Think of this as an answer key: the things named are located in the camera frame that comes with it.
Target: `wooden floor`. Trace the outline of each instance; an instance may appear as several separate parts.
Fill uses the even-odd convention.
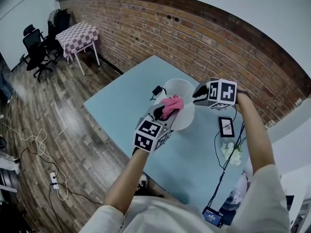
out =
[[[44,142],[46,153],[66,174],[69,189],[101,202],[128,159],[100,128],[83,103],[118,78],[119,74],[103,62],[98,67],[91,52],[79,56],[85,76],[76,61],[68,65],[63,57],[56,65],[49,65],[53,72],[45,71],[41,83],[33,77],[35,70],[26,71],[25,65],[13,73],[3,68],[5,77],[16,92],[10,104],[1,106],[1,114],[4,114],[3,122],[20,132],[24,139],[38,135],[41,128],[45,129],[48,134]],[[7,141],[9,154],[19,157],[26,147],[37,152],[34,139],[24,142],[2,124],[0,133]],[[45,137],[43,132],[41,134],[39,140]],[[20,176],[10,174],[12,186],[18,190],[14,201],[21,210],[27,211],[25,218],[37,232],[61,232],[49,202],[52,171],[57,171],[54,165],[43,162],[37,155],[24,153]],[[58,182],[65,184],[62,173],[57,178]],[[155,194],[169,197],[154,182],[151,182],[151,188]],[[66,191],[63,188],[60,191],[63,198]],[[99,207],[71,194],[61,201],[55,190],[51,191],[51,200],[67,233],[79,232]]]

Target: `black office chair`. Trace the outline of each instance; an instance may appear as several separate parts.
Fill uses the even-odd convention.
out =
[[[30,24],[28,27],[26,27],[26,28],[24,29],[24,32],[23,32],[24,37],[25,37],[26,35],[30,34],[30,33],[31,33],[32,31],[34,31],[34,30],[35,30],[34,26],[33,26],[32,24]],[[40,36],[41,36],[42,40],[44,40],[44,37],[43,37],[42,33],[43,33],[43,32],[40,32]],[[29,57],[29,55],[26,55],[26,56],[25,56],[25,54],[23,54],[23,55],[21,56],[21,58],[19,59],[19,64],[18,64],[18,66],[19,66],[22,62],[25,62],[26,64],[28,64],[28,61],[27,61],[27,58],[28,58],[28,57]]]
[[[45,64],[42,64],[45,57],[48,56],[47,50],[45,49],[44,42],[41,42],[41,32],[39,29],[36,29],[30,32],[28,35],[25,36],[23,39],[23,43],[28,51],[28,55],[30,57],[30,61],[27,65],[27,71],[33,70],[36,67],[39,68],[37,72],[35,72],[34,77],[37,73],[39,73],[38,81],[40,82],[40,76],[42,71],[49,70],[53,71],[52,69],[46,67],[49,63],[53,62],[56,64],[55,60],[50,60]]]
[[[70,14],[67,9],[59,10],[54,17],[55,34],[59,34],[69,27]]]
[[[54,54],[54,60],[56,60],[59,56],[61,56],[63,49],[58,40],[55,39],[57,33],[55,30],[55,26],[52,24],[51,21],[48,21],[48,29],[49,35],[45,37],[44,46],[46,47],[48,54],[51,51],[56,50],[56,53]]]

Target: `sneaker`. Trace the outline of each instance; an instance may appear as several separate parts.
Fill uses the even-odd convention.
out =
[[[9,98],[9,100],[8,100],[8,103],[10,103],[11,102],[11,100],[12,100],[12,95],[10,96],[10,98]]]
[[[19,175],[20,174],[20,163],[17,163],[17,167],[15,168],[15,173],[17,174],[17,175]]]
[[[147,175],[142,174],[140,176],[139,182],[137,184],[137,188],[138,189],[141,188],[141,187],[147,188],[147,186],[148,186],[148,177],[147,177]]]

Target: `white flower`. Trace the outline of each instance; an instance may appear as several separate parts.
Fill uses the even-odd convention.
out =
[[[222,148],[220,150],[222,151],[225,160],[229,159],[230,154],[233,151],[233,147],[234,147],[234,143],[233,142],[230,142],[228,144],[223,143],[223,146],[222,146]],[[231,156],[231,159],[230,159],[230,164],[233,164],[233,165],[236,165],[236,166],[240,165],[241,164],[241,153],[242,153],[242,149],[239,146],[233,152],[233,154]]]

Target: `small table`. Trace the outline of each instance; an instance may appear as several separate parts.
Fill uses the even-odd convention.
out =
[[[85,49],[92,45],[97,63],[100,65],[94,44],[94,41],[98,40],[98,35],[98,28],[85,22],[79,22],[56,36],[56,40],[59,41],[60,45],[64,49],[64,57],[67,60],[70,58],[71,61],[73,61],[71,54],[74,54],[83,75],[85,75],[85,73],[81,67],[77,53],[82,50],[86,52]]]
[[[130,158],[134,149],[133,136],[138,120],[149,106],[152,91],[157,85],[180,78],[194,87],[198,82],[186,73],[152,56],[119,78],[105,86],[88,101],[85,107],[115,144]],[[203,210],[212,197],[222,169],[218,166],[214,148],[214,137],[219,131],[218,117],[231,117],[235,109],[211,110],[204,106],[195,107],[193,122],[184,130],[172,133],[171,138],[151,154],[145,173],[185,204],[193,204]],[[235,142],[242,125],[238,112],[233,122]],[[220,163],[225,159],[220,151],[223,138],[216,138],[216,150]],[[248,159],[246,141],[242,144],[239,166],[228,165],[212,208],[219,210],[238,181]]]

